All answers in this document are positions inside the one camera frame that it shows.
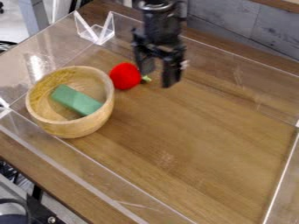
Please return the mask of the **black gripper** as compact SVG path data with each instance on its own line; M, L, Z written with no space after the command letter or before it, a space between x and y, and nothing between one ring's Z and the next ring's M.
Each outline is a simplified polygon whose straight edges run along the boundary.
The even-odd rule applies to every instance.
M141 74L155 70L155 58L163 60L162 85L170 88L182 80L187 61L181 41L182 23L187 18L186 1L141 1L143 30L133 30L135 63Z

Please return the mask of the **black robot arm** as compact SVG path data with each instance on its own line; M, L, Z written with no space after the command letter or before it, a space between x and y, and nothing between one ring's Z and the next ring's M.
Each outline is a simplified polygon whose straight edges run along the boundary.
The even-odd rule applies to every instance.
M182 79L186 45L181 40L182 22L187 18L186 0L142 0L145 29L133 29L135 63L146 77L163 61L162 86L170 88Z

